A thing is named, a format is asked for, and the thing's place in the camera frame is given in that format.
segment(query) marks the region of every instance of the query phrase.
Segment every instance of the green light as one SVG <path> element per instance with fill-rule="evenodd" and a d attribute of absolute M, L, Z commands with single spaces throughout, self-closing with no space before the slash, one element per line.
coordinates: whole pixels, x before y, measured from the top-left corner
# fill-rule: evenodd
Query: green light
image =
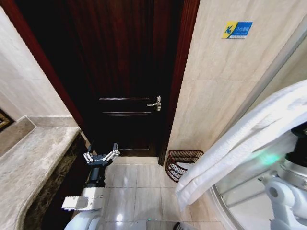
<path fill-rule="evenodd" d="M 267 155 L 267 156 L 261 156 L 260 160 L 264 165 L 271 165 L 274 164 L 275 162 L 279 161 L 280 156 L 276 155 Z"/>

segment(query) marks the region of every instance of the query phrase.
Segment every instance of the door panel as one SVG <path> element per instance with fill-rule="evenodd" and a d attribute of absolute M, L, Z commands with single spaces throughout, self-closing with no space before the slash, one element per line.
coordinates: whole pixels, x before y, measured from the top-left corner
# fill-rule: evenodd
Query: door panel
<path fill-rule="evenodd" d="M 104 153 L 161 148 L 184 0 L 16 1 Z M 162 110 L 147 104 L 162 97 Z"/>

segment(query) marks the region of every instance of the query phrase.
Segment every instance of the door frame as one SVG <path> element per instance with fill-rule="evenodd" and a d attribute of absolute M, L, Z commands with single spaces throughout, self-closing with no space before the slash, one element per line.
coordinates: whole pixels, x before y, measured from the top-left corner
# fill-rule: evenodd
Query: door frame
<path fill-rule="evenodd" d="M 183 3 L 166 123 L 163 129 L 164 131 L 162 136 L 162 147 L 159 153 L 160 165 L 164 164 L 166 157 L 167 146 L 175 117 L 184 70 L 188 59 L 189 48 L 192 40 L 199 3 L 200 0 L 184 0 Z M 89 127 L 85 125 L 85 121 L 82 118 L 80 111 L 77 109 L 71 97 L 66 92 L 64 86 L 61 83 L 60 78 L 57 76 L 55 70 L 53 69 L 48 58 L 46 57 L 40 44 L 36 40 L 34 34 L 32 33 L 30 27 L 25 21 L 16 3 L 13 0 L 0 0 L 0 6 L 8 15 L 10 21 L 13 23 L 17 32 L 20 34 L 21 38 L 28 46 L 32 55 L 34 56 L 41 69 L 59 94 L 60 98 L 68 108 L 69 112 L 79 125 L 82 132 L 88 139 L 92 139 L 93 134 L 90 132 Z"/>

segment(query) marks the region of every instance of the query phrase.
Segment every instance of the countertop edge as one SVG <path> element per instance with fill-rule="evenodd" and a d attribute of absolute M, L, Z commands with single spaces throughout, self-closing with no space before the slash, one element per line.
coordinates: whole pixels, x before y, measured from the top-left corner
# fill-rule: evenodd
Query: countertop edge
<path fill-rule="evenodd" d="M 75 128 L 76 130 L 75 130 L 74 135 L 71 138 L 71 141 L 70 141 L 69 145 L 67 145 L 65 147 L 64 151 L 61 153 L 61 156 L 58 157 L 57 160 L 53 163 L 53 165 L 46 171 L 46 174 L 44 175 L 44 179 L 33 190 L 33 192 L 30 194 L 30 196 L 27 198 L 27 200 L 25 201 L 24 205 L 21 207 L 20 211 L 18 212 L 18 216 L 16 218 L 16 221 L 15 221 L 15 224 L 14 224 L 14 227 L 13 227 L 14 230 L 21 230 L 21 229 L 23 229 L 25 215 L 26 215 L 28 209 L 30 208 L 32 202 L 34 201 L 35 197 L 39 194 L 40 190 L 42 189 L 42 187 L 44 186 L 44 184 L 46 183 L 48 178 L 51 176 L 52 172 L 54 171 L 54 169 L 56 168 L 58 163 L 61 161 L 61 159 L 65 155 L 66 151 L 69 149 L 69 147 L 71 146 L 72 142 L 76 139 L 77 135 L 81 132 L 79 127 L 73 127 L 73 128 Z"/>

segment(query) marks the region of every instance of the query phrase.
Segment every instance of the tiled floor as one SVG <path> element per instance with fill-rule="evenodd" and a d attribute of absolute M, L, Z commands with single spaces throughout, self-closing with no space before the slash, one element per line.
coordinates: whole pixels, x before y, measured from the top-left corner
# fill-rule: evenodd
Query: tiled floor
<path fill-rule="evenodd" d="M 129 222 L 151 219 L 150 229 L 172 229 L 164 221 L 188 222 L 197 229 L 224 230 L 204 195 L 183 212 L 175 195 L 175 186 L 156 160 L 120 158 L 106 171 L 104 230 L 129 229 Z"/>

